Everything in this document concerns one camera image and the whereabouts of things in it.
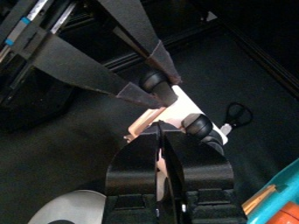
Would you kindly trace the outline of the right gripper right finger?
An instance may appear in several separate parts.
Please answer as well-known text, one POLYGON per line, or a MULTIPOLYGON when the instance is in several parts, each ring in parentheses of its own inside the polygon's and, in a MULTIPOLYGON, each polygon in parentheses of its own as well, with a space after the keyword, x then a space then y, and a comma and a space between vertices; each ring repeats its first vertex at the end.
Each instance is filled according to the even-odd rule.
POLYGON ((179 224, 247 224, 230 161, 197 136, 162 124, 163 158, 179 224))

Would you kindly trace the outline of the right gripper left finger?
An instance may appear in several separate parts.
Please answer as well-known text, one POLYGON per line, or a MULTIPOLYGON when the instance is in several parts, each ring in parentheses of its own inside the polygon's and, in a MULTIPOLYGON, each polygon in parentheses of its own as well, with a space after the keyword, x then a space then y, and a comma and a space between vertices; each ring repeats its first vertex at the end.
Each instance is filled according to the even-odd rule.
POLYGON ((105 224, 157 224, 157 160, 161 132, 153 125, 118 152, 107 168, 105 224))

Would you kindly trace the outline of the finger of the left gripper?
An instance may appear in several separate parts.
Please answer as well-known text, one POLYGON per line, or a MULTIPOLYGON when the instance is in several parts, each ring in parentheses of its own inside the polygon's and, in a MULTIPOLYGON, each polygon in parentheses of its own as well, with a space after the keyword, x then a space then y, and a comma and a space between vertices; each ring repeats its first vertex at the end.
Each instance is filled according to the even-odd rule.
POLYGON ((111 95, 149 109, 166 106, 158 95, 149 94, 135 83, 121 78, 54 34, 49 34, 41 44, 34 65, 55 79, 75 87, 111 95))
POLYGON ((117 21, 117 35, 145 57, 146 63, 161 70, 173 84, 182 82, 173 57, 158 38, 141 0, 98 0, 107 14, 117 21))

